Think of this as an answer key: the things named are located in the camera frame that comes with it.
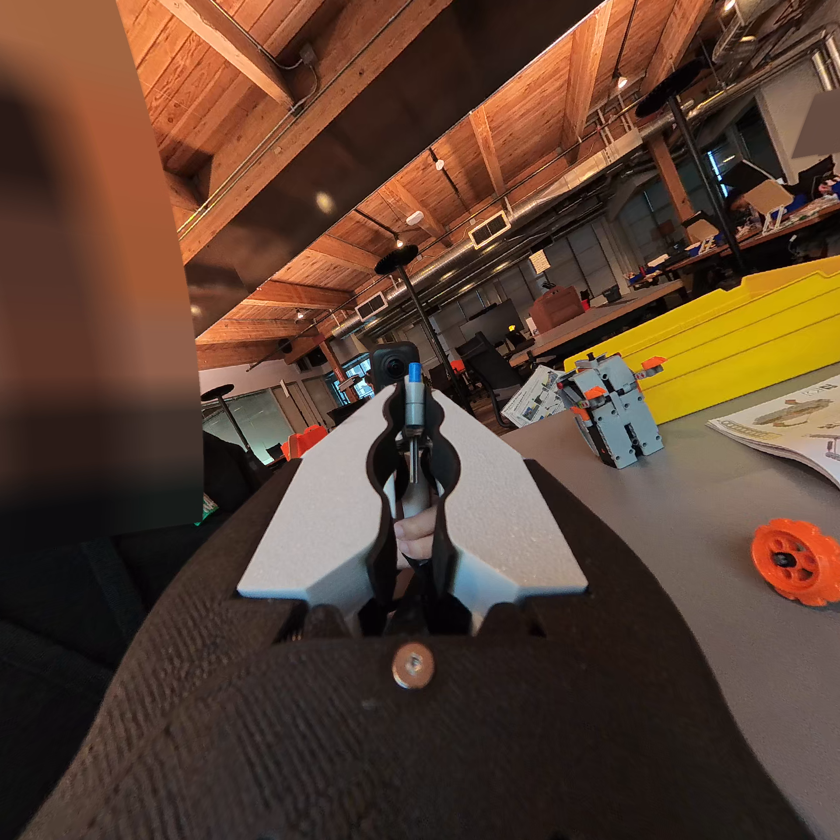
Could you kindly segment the black disc pole lamp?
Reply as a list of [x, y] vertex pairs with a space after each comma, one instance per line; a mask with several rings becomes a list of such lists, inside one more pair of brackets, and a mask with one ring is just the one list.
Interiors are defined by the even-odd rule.
[[406, 266], [411, 263], [418, 254], [419, 250], [415, 245], [397, 246], [388, 255], [379, 259], [374, 267], [374, 271], [377, 275], [382, 277], [390, 276], [396, 273], [401, 278], [404, 288], [406, 289], [408, 296], [411, 298], [416, 312], [421, 320], [426, 336], [434, 347], [439, 363], [444, 366], [444, 371], [446, 372], [447, 377], [451, 378], [452, 368], [450, 361], [443, 349], [438, 334], [434, 330], [428, 316], [426, 315], [423, 304], [420, 301], [419, 296], [414, 289], [413, 283], [406, 271]]

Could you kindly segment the grey brick robot model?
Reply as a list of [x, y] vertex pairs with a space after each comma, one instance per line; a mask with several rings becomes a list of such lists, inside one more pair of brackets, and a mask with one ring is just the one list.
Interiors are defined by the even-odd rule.
[[666, 359], [654, 356], [633, 371], [619, 353], [588, 353], [557, 382], [560, 398], [601, 462], [615, 469], [664, 448], [639, 383], [661, 373]]

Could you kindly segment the silver ventilation duct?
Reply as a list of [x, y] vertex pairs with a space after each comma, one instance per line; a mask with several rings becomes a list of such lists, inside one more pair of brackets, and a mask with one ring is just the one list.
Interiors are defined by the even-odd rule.
[[618, 175], [631, 158], [640, 154], [643, 142], [643, 132], [633, 129], [514, 205], [506, 211], [511, 230], [484, 248], [474, 249], [467, 238], [440, 257], [424, 262], [410, 276], [420, 301], [437, 301], [466, 280], [500, 267], [504, 259], [521, 256], [539, 239], [599, 214], [606, 208], [607, 195]]

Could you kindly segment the grey angled beam blue pins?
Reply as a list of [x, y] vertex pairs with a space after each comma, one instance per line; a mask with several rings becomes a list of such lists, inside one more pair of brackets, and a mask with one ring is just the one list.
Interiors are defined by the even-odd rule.
[[427, 447], [425, 397], [422, 365], [411, 362], [404, 382], [403, 438], [407, 445], [409, 480], [412, 485], [419, 483], [422, 458]]

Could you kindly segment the yellow storage bin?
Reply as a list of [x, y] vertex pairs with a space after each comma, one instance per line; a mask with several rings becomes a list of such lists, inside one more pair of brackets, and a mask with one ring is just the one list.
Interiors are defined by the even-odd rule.
[[657, 424], [839, 361], [839, 257], [746, 276], [567, 358], [619, 353], [637, 371], [655, 356], [664, 370], [641, 382]]

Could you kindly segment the small white leaflet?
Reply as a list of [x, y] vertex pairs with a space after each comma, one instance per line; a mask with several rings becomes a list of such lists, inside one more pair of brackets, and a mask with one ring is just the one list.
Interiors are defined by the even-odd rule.
[[562, 413], [562, 372], [540, 365], [512, 398], [501, 408], [501, 415], [514, 427], [525, 427]]

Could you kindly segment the black monitor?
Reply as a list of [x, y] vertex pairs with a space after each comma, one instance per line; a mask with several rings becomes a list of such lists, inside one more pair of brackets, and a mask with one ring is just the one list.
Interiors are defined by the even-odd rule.
[[460, 327], [465, 341], [473, 339], [480, 332], [493, 345], [503, 343], [510, 333], [523, 329], [518, 310], [510, 299], [484, 310]]

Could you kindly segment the person's left hand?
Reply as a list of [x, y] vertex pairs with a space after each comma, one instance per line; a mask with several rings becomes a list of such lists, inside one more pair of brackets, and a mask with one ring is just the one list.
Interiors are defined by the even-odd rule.
[[410, 560], [427, 561], [433, 554], [437, 504], [417, 514], [395, 522], [396, 567], [403, 571], [410, 567]]

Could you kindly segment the wooden workbench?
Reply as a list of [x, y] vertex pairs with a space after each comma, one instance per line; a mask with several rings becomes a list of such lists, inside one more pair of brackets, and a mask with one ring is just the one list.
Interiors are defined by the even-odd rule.
[[676, 293], [683, 302], [688, 300], [685, 284], [680, 279], [671, 280], [655, 287], [632, 291], [620, 301], [606, 303], [600, 307], [590, 309], [572, 320], [540, 334], [532, 346], [514, 352], [510, 356], [509, 362], [514, 367], [525, 364], [541, 354], [546, 354], [554, 348], [613, 323], [620, 318], [651, 305], [655, 301], [664, 299], [671, 293]]

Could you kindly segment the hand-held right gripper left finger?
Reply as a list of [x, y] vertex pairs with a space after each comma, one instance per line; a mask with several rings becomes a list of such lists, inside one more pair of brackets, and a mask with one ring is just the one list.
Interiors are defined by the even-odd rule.
[[330, 605], [344, 616], [369, 601], [391, 605], [402, 427], [403, 387], [388, 385], [295, 464], [237, 585], [241, 596]]

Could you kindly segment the orange wheel beam assembly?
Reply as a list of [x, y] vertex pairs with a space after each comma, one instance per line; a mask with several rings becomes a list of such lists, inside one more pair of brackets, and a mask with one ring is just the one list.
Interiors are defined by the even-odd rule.
[[783, 598], [805, 606], [839, 601], [839, 543], [810, 522], [780, 518], [758, 527], [751, 556]]

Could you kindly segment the open instruction booklet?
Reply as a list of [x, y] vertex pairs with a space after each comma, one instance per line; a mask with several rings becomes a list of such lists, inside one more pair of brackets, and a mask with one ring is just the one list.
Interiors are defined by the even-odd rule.
[[769, 455], [794, 460], [839, 485], [839, 377], [707, 425]]

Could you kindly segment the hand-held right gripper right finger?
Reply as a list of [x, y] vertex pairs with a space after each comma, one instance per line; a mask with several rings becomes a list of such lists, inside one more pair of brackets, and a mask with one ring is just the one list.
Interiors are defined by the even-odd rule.
[[585, 574], [524, 458], [443, 393], [431, 397], [458, 461], [455, 486], [441, 500], [455, 548], [450, 591], [473, 624], [499, 603], [583, 593]]

